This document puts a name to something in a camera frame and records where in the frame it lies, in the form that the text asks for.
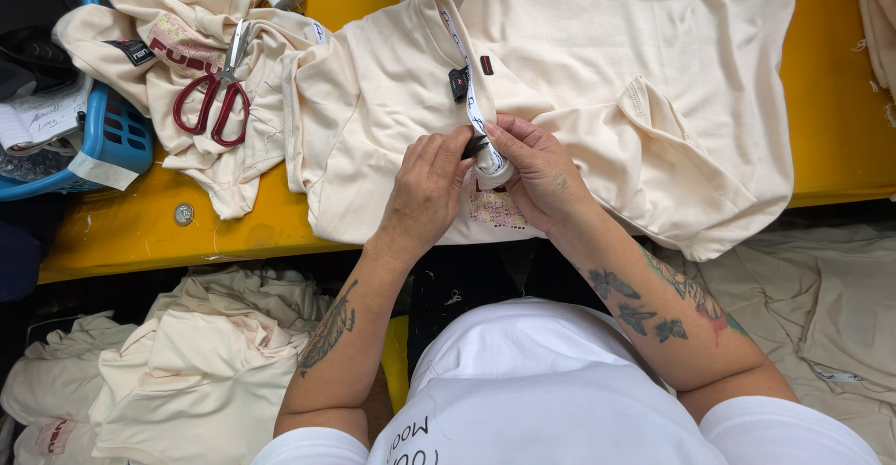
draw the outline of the cream t-shirt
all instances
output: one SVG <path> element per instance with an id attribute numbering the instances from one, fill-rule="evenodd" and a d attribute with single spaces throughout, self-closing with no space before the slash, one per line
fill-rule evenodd
<path id="1" fill-rule="evenodd" d="M 780 399 L 725 401 L 697 425 L 614 323 L 532 297 L 471 310 L 421 356 L 370 452 L 339 430 L 299 428 L 252 465 L 880 463 L 845 425 Z"/>

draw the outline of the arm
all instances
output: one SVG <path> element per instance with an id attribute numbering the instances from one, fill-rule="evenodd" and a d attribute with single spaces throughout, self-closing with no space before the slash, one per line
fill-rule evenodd
<path id="1" fill-rule="evenodd" d="M 289 382 L 274 436 L 305 426 L 342 430 L 369 447 L 360 405 L 374 381 L 401 285 L 457 216 L 472 160 L 461 153 L 471 127 L 421 137 L 408 147 L 383 220 L 345 287 L 321 320 Z"/>
<path id="2" fill-rule="evenodd" d="M 798 402 L 709 293 L 645 252 L 599 207 L 553 135 L 516 117 L 499 115 L 498 125 L 487 126 L 489 138 L 520 170 L 505 185 L 513 201 L 577 267 L 695 420 L 743 395 Z"/>

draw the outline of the blue basket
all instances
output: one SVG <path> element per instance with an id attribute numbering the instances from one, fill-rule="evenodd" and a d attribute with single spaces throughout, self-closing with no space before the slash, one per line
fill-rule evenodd
<path id="1" fill-rule="evenodd" d="M 98 4 L 99 0 L 81 0 Z M 81 153 L 141 174 L 152 165 L 152 126 L 132 104 L 108 85 L 94 81 L 87 99 L 84 146 Z M 104 187 L 64 169 L 37 182 L 0 176 L 0 200 L 15 200 L 47 192 L 80 192 Z"/>

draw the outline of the floor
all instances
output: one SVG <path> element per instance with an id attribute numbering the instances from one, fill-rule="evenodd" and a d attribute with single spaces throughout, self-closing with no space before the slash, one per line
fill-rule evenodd
<path id="1" fill-rule="evenodd" d="M 896 203 L 873 200 L 820 207 L 800 207 L 785 211 L 766 230 L 786 230 L 813 226 L 838 226 L 856 223 L 896 223 Z M 502 243 L 501 258 L 518 286 L 525 281 L 535 251 L 533 241 Z M 360 251 L 298 255 L 270 259 L 314 276 L 319 288 L 336 295 L 351 273 Z M 36 322 L 115 309 L 118 322 L 140 323 L 157 294 L 171 290 L 185 274 L 185 268 L 160 269 L 114 276 L 97 276 L 42 285 L 17 303 L 0 303 L 0 379 L 6 374 L 29 340 L 39 340 L 47 331 L 28 327 Z M 409 285 L 402 289 L 393 316 L 406 314 Z M 371 443 L 392 418 L 392 406 L 380 369 L 374 386 L 364 402 L 368 414 Z"/>

